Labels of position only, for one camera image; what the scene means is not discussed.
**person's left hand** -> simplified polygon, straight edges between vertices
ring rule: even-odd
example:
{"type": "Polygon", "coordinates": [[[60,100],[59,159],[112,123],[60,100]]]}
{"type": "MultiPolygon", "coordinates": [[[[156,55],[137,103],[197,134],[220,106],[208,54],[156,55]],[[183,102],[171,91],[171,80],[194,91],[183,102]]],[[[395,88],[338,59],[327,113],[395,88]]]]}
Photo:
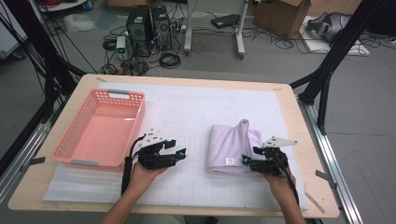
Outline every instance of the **person's left hand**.
{"type": "Polygon", "coordinates": [[[166,168],[148,170],[140,162],[136,162],[132,170],[131,181],[126,191],[134,191],[134,193],[142,195],[149,188],[155,177],[162,174],[165,170],[166,168]]]}

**computer tower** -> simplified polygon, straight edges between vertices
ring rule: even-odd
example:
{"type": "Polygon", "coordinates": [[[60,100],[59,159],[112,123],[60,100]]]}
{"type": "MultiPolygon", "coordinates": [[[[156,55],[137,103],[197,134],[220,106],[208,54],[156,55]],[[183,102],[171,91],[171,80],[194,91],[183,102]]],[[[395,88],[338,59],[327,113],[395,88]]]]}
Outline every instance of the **computer tower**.
{"type": "Polygon", "coordinates": [[[134,56],[149,56],[149,43],[153,39],[149,7],[132,6],[126,22],[126,29],[134,56]]]}
{"type": "Polygon", "coordinates": [[[154,25],[154,37],[157,49],[171,49],[171,29],[168,13],[165,6],[156,6],[151,9],[152,23],[154,25]]]}

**hand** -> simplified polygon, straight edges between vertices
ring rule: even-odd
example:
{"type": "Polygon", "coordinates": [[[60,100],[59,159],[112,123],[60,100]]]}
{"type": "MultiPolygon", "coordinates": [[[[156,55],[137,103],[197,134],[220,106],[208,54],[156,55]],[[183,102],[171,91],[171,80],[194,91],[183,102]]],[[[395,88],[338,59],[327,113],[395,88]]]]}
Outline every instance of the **hand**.
{"type": "Polygon", "coordinates": [[[129,182],[128,191],[133,191],[138,195],[142,195],[151,185],[151,182],[157,177],[157,175],[162,174],[166,168],[159,170],[148,170],[140,162],[134,164],[134,169],[131,174],[131,181],[129,182]]]}
{"type": "MultiPolygon", "coordinates": [[[[290,178],[293,183],[296,183],[296,178],[291,173],[290,169],[287,169],[290,174],[290,178]]],[[[291,200],[295,201],[294,193],[290,187],[288,179],[284,175],[263,175],[268,181],[271,187],[271,191],[274,194],[279,205],[289,203],[291,200]]]]}

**black pole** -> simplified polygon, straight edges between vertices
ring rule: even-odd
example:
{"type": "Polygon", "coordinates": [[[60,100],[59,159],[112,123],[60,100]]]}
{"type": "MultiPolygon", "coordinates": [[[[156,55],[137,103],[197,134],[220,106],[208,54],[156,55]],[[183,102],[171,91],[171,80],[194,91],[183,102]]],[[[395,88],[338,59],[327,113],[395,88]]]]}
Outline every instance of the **black pole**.
{"type": "Polygon", "coordinates": [[[387,1],[388,0],[362,0],[320,67],[314,73],[290,84],[290,86],[295,89],[308,83],[305,90],[299,94],[299,99],[308,105],[312,105],[315,98],[321,92],[318,126],[322,134],[326,134],[324,125],[332,74],[341,61],[347,56],[350,49],[355,45],[369,22],[387,1]]]}

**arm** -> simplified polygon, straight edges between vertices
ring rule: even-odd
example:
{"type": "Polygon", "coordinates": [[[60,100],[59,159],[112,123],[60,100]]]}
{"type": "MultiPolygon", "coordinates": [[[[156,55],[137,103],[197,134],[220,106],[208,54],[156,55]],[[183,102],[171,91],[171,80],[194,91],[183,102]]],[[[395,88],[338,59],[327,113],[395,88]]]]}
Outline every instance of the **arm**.
{"type": "Polygon", "coordinates": [[[146,192],[154,178],[165,170],[148,170],[140,162],[135,163],[127,190],[106,213],[100,223],[124,223],[137,200],[146,192]]]}
{"type": "MultiPolygon", "coordinates": [[[[296,199],[294,198],[294,194],[290,188],[288,179],[282,176],[275,175],[263,176],[270,184],[271,191],[274,194],[277,202],[279,203],[280,208],[282,209],[282,213],[285,217],[286,223],[305,224],[305,220],[303,218],[303,215],[301,214],[296,199]]],[[[290,177],[295,183],[295,177],[291,173],[290,177]]]]}

